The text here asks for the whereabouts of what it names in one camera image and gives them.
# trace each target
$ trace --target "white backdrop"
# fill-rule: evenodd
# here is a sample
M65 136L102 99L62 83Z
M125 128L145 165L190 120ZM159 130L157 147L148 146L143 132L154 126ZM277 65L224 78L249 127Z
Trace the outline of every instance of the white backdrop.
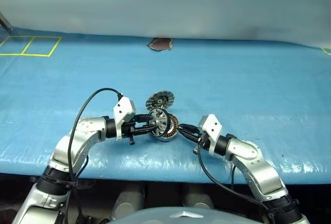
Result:
M331 48L331 0L0 0L16 27Z

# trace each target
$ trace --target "blue table surface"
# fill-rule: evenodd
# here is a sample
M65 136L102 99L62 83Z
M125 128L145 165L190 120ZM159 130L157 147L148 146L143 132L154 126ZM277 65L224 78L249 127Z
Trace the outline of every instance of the blue table surface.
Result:
M78 35L19 29L20 35L62 36L50 57L0 56L0 172L39 175L95 90L113 87L147 113L159 90L175 95L169 112L197 125L214 113L223 134L256 143L287 184L331 183L331 57L321 49L283 42L175 39L155 52L150 38ZM0 33L0 42L6 38ZM22 50L26 40L0 53ZM54 40L36 39L45 53ZM116 97L101 93L84 116L112 116ZM83 177L209 182L195 144L149 135L95 145ZM229 183L231 163L203 152L210 172ZM240 172L236 182L244 183Z

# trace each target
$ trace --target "yellow tape line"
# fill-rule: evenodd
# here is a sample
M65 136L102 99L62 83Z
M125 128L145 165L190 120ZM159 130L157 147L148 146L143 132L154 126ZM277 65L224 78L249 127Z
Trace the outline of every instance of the yellow tape line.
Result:
M0 43L0 47L9 39L9 38L31 38L29 43L24 47L23 51L21 53L0 53L0 56L34 56L34 57L50 57L58 44L60 43L62 36L35 36L35 35L13 35L13 36L7 36L4 41ZM25 53L26 50L29 48L31 43L36 39L36 38L55 38L58 39L58 41L55 43L53 48L51 49L49 54L31 54L31 53Z
M53 54L55 48L56 48L56 47L58 46L58 44L60 43L61 39L62 39L62 37L59 37L59 38L58 38L57 43L55 43L55 45L53 46L52 50L51 50L50 53L48 54L48 57L50 57L50 56Z
M328 52L324 47L321 47L321 48L322 48L323 52L325 52L327 55L331 56L331 52Z
M24 52L28 49L28 47L31 45L32 41L34 41L35 38L36 38L36 36L32 37L32 39L29 41L29 43L24 47L21 54L24 54Z
M2 43L0 44L0 47L7 41L7 39L9 39L10 36L7 36L7 38L4 39L4 41L2 41Z

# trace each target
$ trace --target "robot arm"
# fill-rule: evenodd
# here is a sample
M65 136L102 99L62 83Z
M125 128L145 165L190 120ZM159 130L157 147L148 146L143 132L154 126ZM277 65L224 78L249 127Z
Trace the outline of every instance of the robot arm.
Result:
M221 129L215 115L210 114L202 117L199 128L181 124L179 131L208 150L209 154L217 153L232 161L243 173L254 197L269 209L268 216L276 224L308 224L275 168L263 158L261 149L233 135L224 137Z
M156 125L135 127L136 122L147 122L153 117L136 115L136 108L127 97L122 97L113 111L114 119L107 116L87 117L78 122L71 146L72 169L75 175L94 144L106 138L126 137L130 138L130 144L134 144L134 135L148 133L157 128ZM49 164L39 181L32 186L13 224L62 223L64 215L58 210L67 200L68 185L75 185L75 182L70 180L67 156L71 132L56 145Z

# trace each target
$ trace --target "circular metal part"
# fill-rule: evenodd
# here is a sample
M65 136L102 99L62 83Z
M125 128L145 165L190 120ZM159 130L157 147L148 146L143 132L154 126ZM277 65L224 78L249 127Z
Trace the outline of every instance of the circular metal part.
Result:
M150 132L154 137L161 137L165 133L168 133L171 127L170 115L166 110L160 108L154 108L149 112L149 115L154 118L148 122L148 124L157 125L158 128Z
M173 139L178 133L178 128L179 128L179 121L177 117L173 114L170 114L170 129L161 138L166 141Z
M153 108L167 109L174 102L175 96L170 91L158 91L154 93L146 101L146 108L152 110Z

